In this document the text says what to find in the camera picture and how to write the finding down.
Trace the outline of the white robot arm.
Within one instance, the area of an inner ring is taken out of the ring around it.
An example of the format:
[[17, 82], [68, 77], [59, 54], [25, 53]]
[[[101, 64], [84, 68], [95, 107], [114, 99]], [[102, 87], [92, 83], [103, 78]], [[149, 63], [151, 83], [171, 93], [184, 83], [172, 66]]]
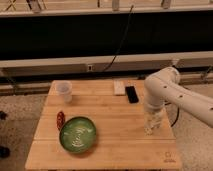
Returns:
[[174, 67], [161, 69], [144, 80], [144, 111], [147, 114], [144, 129], [147, 135], [160, 127], [166, 101], [213, 128], [213, 98], [187, 90], [179, 82], [180, 73]]

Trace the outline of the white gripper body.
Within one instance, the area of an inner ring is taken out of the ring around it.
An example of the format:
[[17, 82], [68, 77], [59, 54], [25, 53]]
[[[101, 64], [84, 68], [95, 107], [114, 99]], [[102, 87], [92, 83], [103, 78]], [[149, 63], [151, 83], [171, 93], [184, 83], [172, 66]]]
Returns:
[[147, 135], [152, 135], [153, 130], [159, 128], [162, 122], [163, 113], [161, 111], [145, 113], [144, 131]]

